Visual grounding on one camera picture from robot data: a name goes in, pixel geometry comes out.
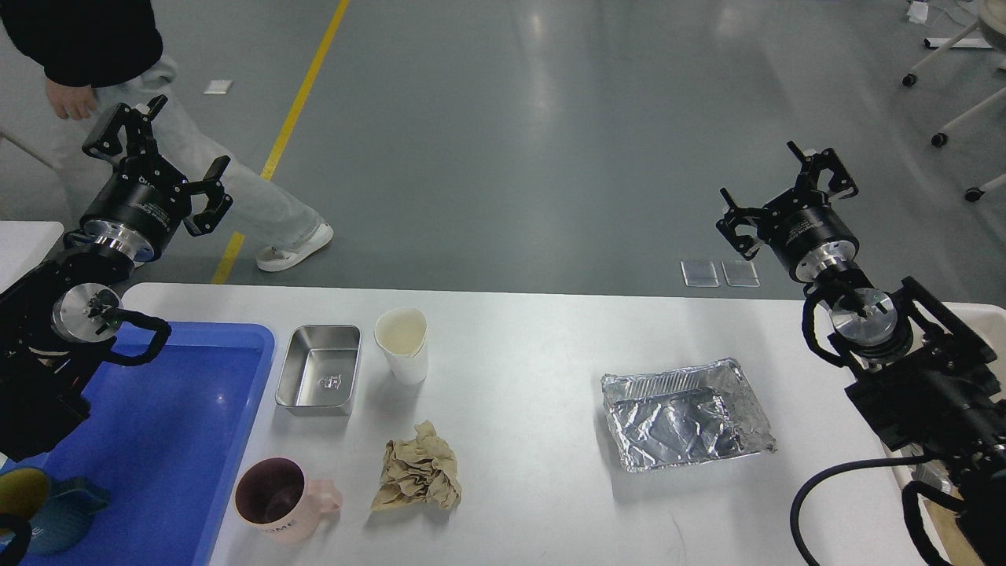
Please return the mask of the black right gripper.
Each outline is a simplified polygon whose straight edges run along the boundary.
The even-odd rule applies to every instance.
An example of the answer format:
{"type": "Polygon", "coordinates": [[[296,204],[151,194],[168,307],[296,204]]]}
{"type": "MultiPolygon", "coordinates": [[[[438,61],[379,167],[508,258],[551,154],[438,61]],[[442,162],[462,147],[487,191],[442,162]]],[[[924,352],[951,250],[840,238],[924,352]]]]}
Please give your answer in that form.
{"type": "Polygon", "coordinates": [[[716,229],[745,261],[754,261],[767,244],[795,282],[854,269],[859,241],[830,203],[858,196],[857,183],[833,148],[807,154],[794,141],[787,148],[801,164],[791,196],[741,207],[722,187],[726,209],[716,229]]]}

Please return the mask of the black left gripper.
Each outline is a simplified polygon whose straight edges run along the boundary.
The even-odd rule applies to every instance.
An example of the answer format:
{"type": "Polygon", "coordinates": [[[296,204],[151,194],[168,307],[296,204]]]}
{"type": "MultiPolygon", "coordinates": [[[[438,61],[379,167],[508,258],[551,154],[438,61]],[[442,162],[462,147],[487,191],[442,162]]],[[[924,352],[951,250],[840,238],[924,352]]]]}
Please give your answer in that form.
{"type": "Polygon", "coordinates": [[[143,263],[162,257],[184,216],[187,232],[200,237],[212,233],[233,205],[222,182],[229,156],[215,158],[204,178],[187,182],[160,154],[153,121],[167,101],[158,95],[136,107],[116,104],[101,115],[82,144],[86,156],[112,165],[112,176],[86,209],[80,229],[94,240],[128,230],[134,259],[143,263]],[[190,214],[190,201],[175,190],[180,184],[183,196],[206,197],[202,211],[190,214]]]}

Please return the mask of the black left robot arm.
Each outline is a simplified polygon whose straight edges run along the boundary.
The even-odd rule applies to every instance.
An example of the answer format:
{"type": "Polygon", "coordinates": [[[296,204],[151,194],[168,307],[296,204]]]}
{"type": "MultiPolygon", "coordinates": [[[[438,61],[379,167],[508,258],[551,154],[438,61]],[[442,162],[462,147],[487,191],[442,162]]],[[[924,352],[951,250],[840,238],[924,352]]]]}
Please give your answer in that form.
{"type": "Polygon", "coordinates": [[[112,174],[64,250],[2,293],[2,453],[15,462],[47,454],[90,416],[83,390],[101,363],[141,366],[171,336],[161,318],[123,307],[114,286],[162,257],[180,226],[208,235],[231,208],[228,156],[190,182],[160,154],[154,119],[167,97],[119,103],[85,140],[86,156],[112,174]]]}

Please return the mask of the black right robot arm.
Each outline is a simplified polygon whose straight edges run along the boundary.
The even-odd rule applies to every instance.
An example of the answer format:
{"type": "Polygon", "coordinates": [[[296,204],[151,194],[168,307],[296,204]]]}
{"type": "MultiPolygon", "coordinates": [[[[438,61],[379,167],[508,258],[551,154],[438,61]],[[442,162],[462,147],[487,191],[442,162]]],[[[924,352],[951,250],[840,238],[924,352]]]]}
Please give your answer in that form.
{"type": "Polygon", "coordinates": [[[804,286],[802,337],[823,361],[855,377],[846,394],[892,451],[916,445],[909,458],[859,460],[819,471],[791,502],[795,547],[815,564],[800,529],[802,504],[813,488],[844,471],[923,465],[938,460],[958,490],[948,494],[920,480],[901,490],[903,520],[928,565],[944,559],[923,526],[919,500],[955,517],[960,533],[986,565],[1004,563],[1005,420],[1001,384],[990,366],[997,355],[971,327],[915,278],[884,292],[856,264],[857,237],[831,207],[833,197],[858,193],[834,149],[811,155],[795,143],[795,184],[759,208],[741,207],[727,189],[716,229],[751,260],[773,250],[791,279],[804,286]]]}

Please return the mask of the person's hand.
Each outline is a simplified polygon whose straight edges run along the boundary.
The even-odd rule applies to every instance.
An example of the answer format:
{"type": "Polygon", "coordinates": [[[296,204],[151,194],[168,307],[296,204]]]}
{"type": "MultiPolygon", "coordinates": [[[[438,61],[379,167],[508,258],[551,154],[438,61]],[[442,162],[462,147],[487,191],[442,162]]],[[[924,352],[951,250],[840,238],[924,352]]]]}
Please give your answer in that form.
{"type": "Polygon", "coordinates": [[[91,85],[65,86],[46,78],[44,92],[57,118],[79,121],[97,114],[97,98],[91,85]]]}

